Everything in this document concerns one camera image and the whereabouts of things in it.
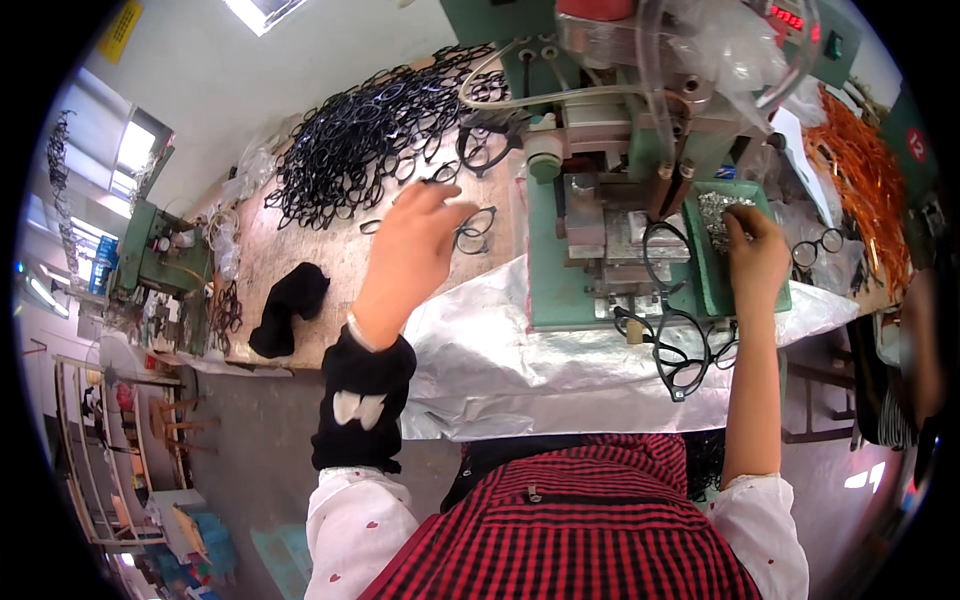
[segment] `red number label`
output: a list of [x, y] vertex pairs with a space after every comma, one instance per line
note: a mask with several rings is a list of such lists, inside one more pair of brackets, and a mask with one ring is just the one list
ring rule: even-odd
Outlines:
[[926, 161], [926, 141], [920, 130], [911, 127], [906, 131], [906, 147], [917, 162]]

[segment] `wooden stool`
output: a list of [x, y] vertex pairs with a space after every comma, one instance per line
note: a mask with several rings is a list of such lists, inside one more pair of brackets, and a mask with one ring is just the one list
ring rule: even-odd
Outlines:
[[167, 449], [170, 450], [171, 453], [176, 452], [177, 449], [200, 450], [201, 452], [210, 452], [212, 454], [217, 453], [217, 451], [212, 448], [204, 448], [202, 446], [184, 444], [177, 441], [176, 436], [178, 429], [203, 429], [208, 425], [220, 424], [220, 420], [216, 418], [194, 421], [188, 421], [184, 418], [183, 422], [176, 422], [176, 411], [178, 408], [186, 408], [190, 405], [196, 406], [202, 399], [204, 399], [203, 396], [197, 396], [189, 400], [181, 400], [180, 402], [170, 404], [163, 398], [150, 398], [150, 431], [154, 434], [155, 438], [163, 440], [164, 445], [167, 446]]

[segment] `floor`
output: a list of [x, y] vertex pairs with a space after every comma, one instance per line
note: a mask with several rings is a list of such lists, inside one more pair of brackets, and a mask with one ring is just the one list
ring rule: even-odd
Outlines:
[[[804, 340], [788, 349], [790, 359], [828, 366], [828, 338]], [[317, 372], [290, 378], [199, 374], [207, 396], [192, 419], [219, 417], [221, 426], [199, 432], [193, 442], [215, 447], [217, 455], [194, 453], [191, 472], [196, 488], [229, 527], [237, 549], [235, 583], [218, 586], [225, 600], [282, 600], [260, 561], [251, 529], [304, 523], [307, 498], [316, 486], [310, 465], [310, 435], [316, 431], [323, 382]], [[813, 384], [814, 429], [849, 422], [832, 421], [828, 408], [844, 409], [844, 392]], [[789, 377], [784, 425], [803, 431], [804, 383]], [[793, 516], [810, 565], [810, 597], [830, 598], [844, 576], [844, 557], [875, 525], [896, 493], [901, 455], [867, 444], [850, 452], [848, 440], [785, 444], [782, 475], [794, 487]], [[424, 518], [437, 511], [459, 465], [459, 446], [447, 441], [405, 442], [398, 460], [398, 480], [414, 497], [414, 512]], [[871, 484], [845, 488], [848, 477], [885, 462], [876, 492]]]

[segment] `apron zipper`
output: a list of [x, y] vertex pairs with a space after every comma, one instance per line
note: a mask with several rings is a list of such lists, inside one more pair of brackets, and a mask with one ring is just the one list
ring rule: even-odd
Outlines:
[[537, 493], [537, 482], [531, 481], [527, 485], [527, 493], [523, 500], [528, 504], [589, 504], [594, 506], [629, 506], [631, 504], [669, 504], [676, 502], [656, 496], [588, 496], [566, 493]]

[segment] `green machine in background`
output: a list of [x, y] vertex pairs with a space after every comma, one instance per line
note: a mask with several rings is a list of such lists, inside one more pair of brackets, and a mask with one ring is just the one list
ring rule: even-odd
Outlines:
[[117, 269], [108, 282], [108, 310], [127, 313], [137, 321], [131, 313], [142, 306], [143, 289], [169, 294], [181, 305], [178, 331], [174, 336], [166, 332], [167, 339], [178, 349], [202, 355], [206, 343], [204, 286], [212, 281], [213, 268], [200, 230], [141, 200], [133, 208], [118, 254]]
[[[667, 39], [689, 35], [689, 26], [667, 12], [649, 13], [656, 4], [640, 2], [638, 8], [629, 0], [442, 4], [462, 45], [493, 43], [500, 51], [511, 97], [520, 100], [514, 107], [543, 115], [530, 119], [523, 134], [531, 165], [528, 264], [534, 329], [609, 327], [617, 306], [656, 321], [662, 314], [660, 288], [651, 273], [669, 283], [688, 278], [671, 295], [671, 308], [703, 320], [728, 316], [725, 269], [712, 263], [705, 268], [698, 264], [702, 252], [690, 256], [669, 242], [656, 251], [648, 247], [649, 256], [637, 244], [645, 224], [666, 221], [690, 237], [694, 248], [708, 247], [706, 230], [692, 226], [681, 207], [685, 203], [685, 211], [696, 211], [698, 189], [733, 173], [743, 177], [743, 167], [764, 145], [782, 143], [744, 119], [715, 91], [715, 82], [685, 70]], [[747, 17], [766, 19], [780, 32], [788, 62], [798, 56], [790, 77], [765, 90], [769, 95], [757, 93], [761, 113], [769, 113], [793, 89], [788, 80], [799, 82], [809, 73], [839, 86], [847, 79], [860, 32], [826, 0], [746, 4], [756, 13]], [[649, 42], [654, 51], [644, 45], [638, 53], [638, 39], [654, 40]], [[659, 66], [664, 90], [655, 102], [665, 105], [654, 109], [648, 107], [648, 95], [638, 93], [641, 73], [649, 74], [651, 63]], [[525, 81], [530, 105], [521, 100]], [[605, 85], [630, 87], [598, 93], [596, 88]], [[562, 99], [536, 102], [536, 96], [571, 89]], [[544, 156], [551, 158], [550, 168], [542, 168]], [[552, 166], [560, 164], [562, 171]], [[740, 196], [754, 197], [765, 208], [755, 184], [727, 181], [727, 186], [743, 191], [737, 185], [748, 183], [752, 187]], [[785, 285], [781, 296], [778, 308], [785, 310], [790, 306]]]

